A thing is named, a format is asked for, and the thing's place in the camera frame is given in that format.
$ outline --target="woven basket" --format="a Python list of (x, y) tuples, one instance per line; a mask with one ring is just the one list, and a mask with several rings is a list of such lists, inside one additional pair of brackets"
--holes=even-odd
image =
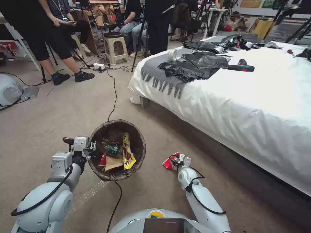
[(143, 164), (146, 155), (146, 144), (144, 137), (140, 130), (132, 123), (125, 120), (112, 120), (105, 122), (94, 130), (90, 136), (91, 141), (100, 141), (103, 137), (121, 138), (125, 132), (129, 133), (131, 152), (134, 153), (136, 163), (129, 170), (124, 170), (122, 167), (111, 169), (103, 172), (98, 169), (99, 162), (101, 160), (101, 152), (97, 151), (96, 156), (89, 160), (89, 165), (93, 172), (103, 181), (118, 181), (130, 177), (136, 172)]

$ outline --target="green can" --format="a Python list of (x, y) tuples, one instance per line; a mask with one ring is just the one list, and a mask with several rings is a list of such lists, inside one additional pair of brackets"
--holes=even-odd
[(120, 146), (116, 144), (105, 144), (104, 148), (109, 155), (117, 156), (120, 154)]

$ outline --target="black sneaker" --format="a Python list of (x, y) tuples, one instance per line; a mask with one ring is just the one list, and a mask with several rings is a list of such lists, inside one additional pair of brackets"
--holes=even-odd
[(58, 86), (62, 84), (64, 81), (68, 80), (69, 78), (70, 78), (69, 74), (55, 73), (52, 75), (54, 86)]
[(86, 72), (80, 71), (79, 73), (75, 74), (75, 81), (78, 83), (78, 82), (92, 79), (94, 77), (95, 75), (92, 73), (86, 73)]

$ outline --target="white bed sheet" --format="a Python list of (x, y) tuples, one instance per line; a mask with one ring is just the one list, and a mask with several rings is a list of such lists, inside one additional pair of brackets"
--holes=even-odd
[(229, 64), (244, 58), (255, 71), (220, 69), (186, 84), (181, 99), (141, 79), (144, 63), (165, 51), (138, 63), (129, 89), (311, 196), (311, 63), (286, 52), (303, 47), (277, 45), (232, 52)]

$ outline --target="power strip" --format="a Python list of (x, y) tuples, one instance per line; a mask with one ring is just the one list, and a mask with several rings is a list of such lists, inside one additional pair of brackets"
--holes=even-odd
[(100, 64), (100, 63), (94, 63), (94, 69), (97, 69), (97, 70), (104, 70), (105, 68), (108, 68), (108, 65), (107, 64)]

